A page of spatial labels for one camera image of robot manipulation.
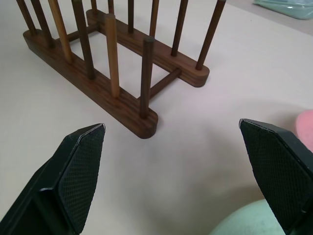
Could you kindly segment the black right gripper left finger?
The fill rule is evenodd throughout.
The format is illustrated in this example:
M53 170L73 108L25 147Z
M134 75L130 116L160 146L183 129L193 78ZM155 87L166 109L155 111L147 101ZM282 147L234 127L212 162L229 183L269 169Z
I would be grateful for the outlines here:
M0 235L80 235L95 194L103 123L64 137L0 221Z

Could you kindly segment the red plate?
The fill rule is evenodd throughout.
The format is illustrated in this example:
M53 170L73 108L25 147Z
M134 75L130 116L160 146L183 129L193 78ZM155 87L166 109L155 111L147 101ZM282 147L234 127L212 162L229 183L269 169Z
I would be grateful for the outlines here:
M297 116L295 129L298 138L307 147L313 147L313 110L305 110Z

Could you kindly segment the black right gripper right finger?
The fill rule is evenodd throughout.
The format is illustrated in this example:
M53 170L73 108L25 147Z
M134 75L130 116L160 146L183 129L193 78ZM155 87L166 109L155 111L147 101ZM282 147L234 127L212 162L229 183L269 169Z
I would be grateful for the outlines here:
M254 178L285 235L313 235L313 152L291 131L239 121Z

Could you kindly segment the pale teal container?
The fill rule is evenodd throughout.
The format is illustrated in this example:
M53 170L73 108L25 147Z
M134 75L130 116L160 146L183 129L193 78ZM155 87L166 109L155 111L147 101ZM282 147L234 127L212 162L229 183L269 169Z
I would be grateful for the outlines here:
M253 0L255 5L298 19L313 19L313 0Z

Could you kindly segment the wooden dish rack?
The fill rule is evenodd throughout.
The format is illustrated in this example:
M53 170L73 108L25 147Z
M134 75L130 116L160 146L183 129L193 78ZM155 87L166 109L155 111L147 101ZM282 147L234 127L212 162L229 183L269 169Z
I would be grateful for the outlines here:
M209 68L198 69L196 61L182 53L172 54L166 44L118 20L112 13L84 9L83 0L70 0L76 31L68 33L58 0L48 0L57 38L51 34L40 0L30 0L38 26L26 0L16 0L27 31L28 48L78 90L141 139L152 137L159 117L150 108L151 99L175 79L202 87ZM140 57L139 94L120 82L119 48Z

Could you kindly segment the green plate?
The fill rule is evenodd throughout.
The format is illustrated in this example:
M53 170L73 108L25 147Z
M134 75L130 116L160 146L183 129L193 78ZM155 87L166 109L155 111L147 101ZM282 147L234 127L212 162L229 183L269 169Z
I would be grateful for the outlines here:
M226 217L209 235L286 235L265 199Z

